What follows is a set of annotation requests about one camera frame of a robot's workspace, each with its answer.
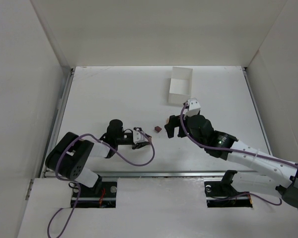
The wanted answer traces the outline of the white perforated box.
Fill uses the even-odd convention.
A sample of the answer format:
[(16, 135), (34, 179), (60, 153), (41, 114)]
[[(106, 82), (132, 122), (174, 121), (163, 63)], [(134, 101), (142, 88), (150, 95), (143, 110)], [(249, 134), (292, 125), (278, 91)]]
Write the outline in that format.
[(168, 103), (182, 105), (191, 98), (193, 69), (173, 67), (170, 78)]

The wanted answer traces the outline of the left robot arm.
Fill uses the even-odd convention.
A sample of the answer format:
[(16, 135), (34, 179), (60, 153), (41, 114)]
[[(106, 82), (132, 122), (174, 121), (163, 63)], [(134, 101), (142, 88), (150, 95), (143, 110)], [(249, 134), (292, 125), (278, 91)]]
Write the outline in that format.
[(94, 141), (84, 139), (90, 136), (90, 134), (78, 136), (72, 132), (66, 133), (47, 156), (45, 166), (93, 194), (101, 190), (102, 177), (85, 167), (88, 158), (109, 159), (118, 155), (127, 161), (118, 152), (118, 146), (130, 145), (133, 150), (152, 146), (150, 136), (140, 127), (124, 130), (123, 122), (119, 119), (110, 121), (100, 139)]

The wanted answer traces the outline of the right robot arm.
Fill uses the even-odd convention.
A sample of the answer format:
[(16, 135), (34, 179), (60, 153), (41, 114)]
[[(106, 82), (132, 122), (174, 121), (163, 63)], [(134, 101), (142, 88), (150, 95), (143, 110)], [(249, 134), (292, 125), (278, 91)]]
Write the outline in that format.
[(164, 126), (168, 138), (188, 137), (214, 158), (246, 166), (256, 172), (247, 175), (236, 170), (225, 172), (221, 181), (211, 183), (212, 192), (220, 196), (219, 203), (250, 192), (268, 194), (298, 208), (298, 162), (286, 161), (260, 152), (236, 137), (214, 130), (201, 114), (172, 115)]

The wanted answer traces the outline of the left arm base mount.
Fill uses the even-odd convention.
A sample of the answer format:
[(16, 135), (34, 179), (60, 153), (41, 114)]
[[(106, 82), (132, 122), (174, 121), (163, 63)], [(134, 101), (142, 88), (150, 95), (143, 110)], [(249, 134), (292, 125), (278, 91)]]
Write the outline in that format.
[(81, 193), (78, 197), (78, 186), (69, 182), (69, 187), (72, 189), (71, 208), (73, 208), (77, 198), (76, 208), (115, 208), (117, 185), (117, 181), (105, 180), (96, 191), (81, 185)]

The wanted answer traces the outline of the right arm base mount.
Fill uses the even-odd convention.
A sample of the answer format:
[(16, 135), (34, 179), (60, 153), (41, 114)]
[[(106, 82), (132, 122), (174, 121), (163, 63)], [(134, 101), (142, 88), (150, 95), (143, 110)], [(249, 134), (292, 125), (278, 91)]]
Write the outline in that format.
[(208, 208), (252, 208), (252, 201), (248, 194), (237, 192), (230, 184), (221, 181), (205, 181), (205, 195)]

